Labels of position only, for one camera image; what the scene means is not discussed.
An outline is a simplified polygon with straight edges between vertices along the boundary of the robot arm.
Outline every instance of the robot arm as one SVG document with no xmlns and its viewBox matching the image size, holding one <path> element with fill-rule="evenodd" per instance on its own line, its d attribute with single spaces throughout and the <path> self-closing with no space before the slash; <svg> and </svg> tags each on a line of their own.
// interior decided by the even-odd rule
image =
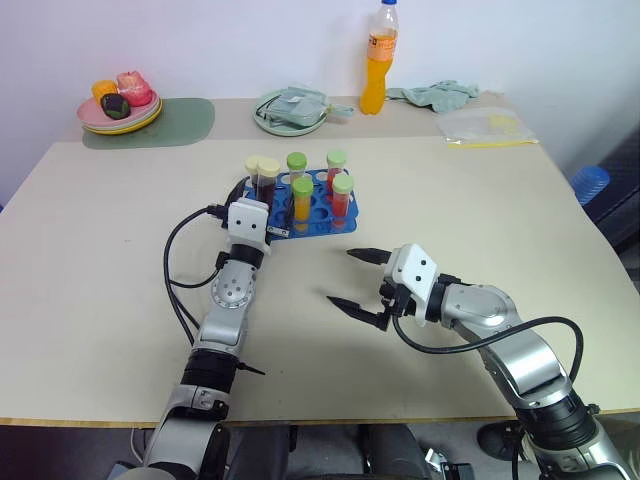
<svg viewBox="0 0 640 480">
<path fill-rule="evenodd" d="M 526 329 L 506 293 L 491 286 L 468 285 L 449 275 L 438 276 L 436 264 L 415 244 L 393 252 L 355 249 L 348 253 L 369 263 L 386 263 L 380 288 L 384 311 L 373 314 L 354 302 L 329 299 L 348 315 L 382 330 L 393 320 L 398 334 L 413 348 L 434 354 L 464 351 L 416 344 L 400 328 L 398 318 L 403 315 L 414 316 L 420 325 L 440 321 L 471 344 L 520 330 L 475 348 L 527 433 L 526 441 L 535 452 L 541 478 L 636 478 L 573 390 L 570 376 L 549 345 Z M 577 339 L 578 362 L 572 368 L 575 373 L 581 334 Z"/>
<path fill-rule="evenodd" d="M 240 198 L 228 206 L 229 253 L 211 286 L 211 307 L 193 343 L 180 384 L 171 393 L 144 455 L 144 467 L 123 480 L 222 480 L 229 431 L 220 423 L 229 410 L 236 370 L 262 373 L 240 362 L 247 311 L 265 242 L 266 205 Z"/>
</svg>

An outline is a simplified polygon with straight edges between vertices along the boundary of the orange juice bottle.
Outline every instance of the orange juice bottle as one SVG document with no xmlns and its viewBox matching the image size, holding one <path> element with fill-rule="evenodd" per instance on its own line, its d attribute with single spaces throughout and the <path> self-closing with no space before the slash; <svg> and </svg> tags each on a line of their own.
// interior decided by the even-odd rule
<svg viewBox="0 0 640 480">
<path fill-rule="evenodd" d="M 362 113 L 380 112 L 385 98 L 384 77 L 391 68 L 398 37 L 396 0 L 382 0 L 382 7 L 373 19 L 367 51 L 367 86 L 360 97 Z"/>
</svg>

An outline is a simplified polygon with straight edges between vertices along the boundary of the yellow plate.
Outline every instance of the yellow plate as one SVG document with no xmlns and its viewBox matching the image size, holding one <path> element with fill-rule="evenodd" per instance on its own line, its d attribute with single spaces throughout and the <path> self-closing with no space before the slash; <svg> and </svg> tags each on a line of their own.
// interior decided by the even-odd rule
<svg viewBox="0 0 640 480">
<path fill-rule="evenodd" d="M 123 133 L 135 132 L 136 130 L 140 130 L 142 127 L 146 127 L 151 122 L 153 122 L 160 112 L 162 111 L 162 99 L 160 99 L 160 103 L 158 105 L 158 109 L 151 115 L 140 123 L 136 123 L 135 125 L 131 125 L 129 127 L 121 128 L 120 130 L 94 130 L 93 128 L 89 128 L 85 126 L 86 130 L 90 132 L 97 133 L 98 135 L 121 135 Z"/>
</svg>

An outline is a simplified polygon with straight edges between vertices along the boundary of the yellow cap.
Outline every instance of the yellow cap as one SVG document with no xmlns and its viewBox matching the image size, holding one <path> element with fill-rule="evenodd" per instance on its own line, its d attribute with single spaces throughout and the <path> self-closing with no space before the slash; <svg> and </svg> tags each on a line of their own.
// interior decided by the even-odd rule
<svg viewBox="0 0 640 480">
<path fill-rule="evenodd" d="M 244 161 L 244 168 L 247 169 L 247 172 L 249 172 L 251 175 L 255 175 L 256 173 L 258 173 L 258 162 L 261 158 L 264 157 L 261 157 L 260 155 L 249 155 Z"/>
<path fill-rule="evenodd" d="M 258 175 L 263 177 L 277 177 L 280 173 L 280 163 L 269 157 L 261 157 L 258 160 Z"/>
</svg>

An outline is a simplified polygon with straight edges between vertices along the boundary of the test tube rack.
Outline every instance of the test tube rack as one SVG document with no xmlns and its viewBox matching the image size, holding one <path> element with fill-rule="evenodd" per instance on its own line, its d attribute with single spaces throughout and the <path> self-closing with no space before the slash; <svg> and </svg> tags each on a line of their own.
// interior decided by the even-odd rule
<svg viewBox="0 0 640 480">
<path fill-rule="evenodd" d="M 289 184 L 289 174 L 278 175 L 276 190 L 273 196 L 273 205 L 269 216 L 268 230 L 273 234 L 273 240 L 284 240 L 287 238 L 307 238 L 319 235 L 336 235 L 340 233 L 351 233 L 357 228 L 356 217 L 358 216 L 358 204 L 354 192 L 351 192 L 349 210 L 346 217 L 335 217 L 331 213 L 331 199 L 327 189 L 327 169 L 308 170 L 306 175 L 313 180 L 313 194 L 311 195 L 311 215 L 306 224 L 306 231 L 296 228 L 298 222 L 293 219 L 293 207 L 291 205 L 291 185 Z M 256 192 L 247 181 L 245 185 L 245 196 L 256 198 Z"/>
</svg>

